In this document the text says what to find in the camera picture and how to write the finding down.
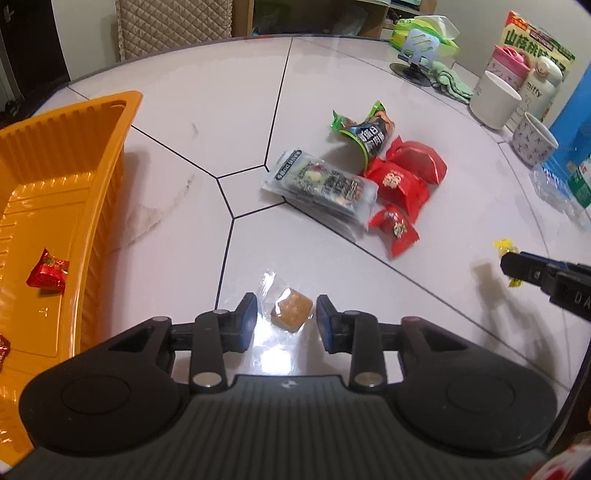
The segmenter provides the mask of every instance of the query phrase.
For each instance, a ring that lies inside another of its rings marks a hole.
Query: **yellow candy wrapper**
[[[492,243],[499,252],[499,258],[502,258],[508,252],[513,252],[515,254],[519,253],[519,250],[515,245],[513,245],[513,240],[510,238],[505,238],[503,240],[497,240],[496,242]],[[511,278],[509,280],[509,288],[517,288],[521,287],[523,280],[519,280],[518,278]]]

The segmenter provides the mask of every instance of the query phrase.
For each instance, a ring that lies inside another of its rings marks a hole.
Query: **dark door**
[[[0,7],[0,31],[24,99],[69,81],[51,0],[0,0]]]

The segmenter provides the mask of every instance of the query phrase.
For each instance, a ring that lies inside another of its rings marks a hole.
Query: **white mug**
[[[491,72],[484,72],[474,88],[470,110],[487,127],[500,130],[520,102],[521,95],[511,85]]]
[[[496,58],[491,58],[490,62],[486,66],[486,71],[491,72],[493,75],[498,76],[501,80],[506,81],[513,90],[519,91],[525,79],[521,78],[516,73],[510,71]]]
[[[521,160],[533,167],[558,148],[558,141],[542,122],[526,112],[513,133],[511,145]]]

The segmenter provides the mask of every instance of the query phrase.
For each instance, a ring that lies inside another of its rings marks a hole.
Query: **pink cup lid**
[[[496,46],[492,57],[501,65],[507,67],[519,78],[525,79],[530,72],[530,68],[525,63],[525,59],[516,49],[511,47]]]

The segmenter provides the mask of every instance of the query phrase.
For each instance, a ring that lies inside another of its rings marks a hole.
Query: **red wrapped candy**
[[[403,142],[397,137],[386,152],[386,160],[406,168],[427,183],[439,185],[447,173],[447,165],[431,147],[421,142]]]
[[[4,359],[10,353],[10,342],[4,335],[0,335],[0,372],[2,371],[2,364]]]
[[[378,198],[404,208],[413,223],[417,220],[419,210],[429,198],[425,182],[381,158],[374,159],[363,176],[378,184]]]
[[[369,226],[380,228],[382,232],[394,236],[390,247],[390,254],[393,257],[400,255],[419,240],[413,225],[394,205],[388,205],[384,210],[376,213],[369,221]]]
[[[27,285],[45,290],[58,290],[63,294],[69,266],[70,262],[50,255],[45,248],[39,262],[31,270]]]

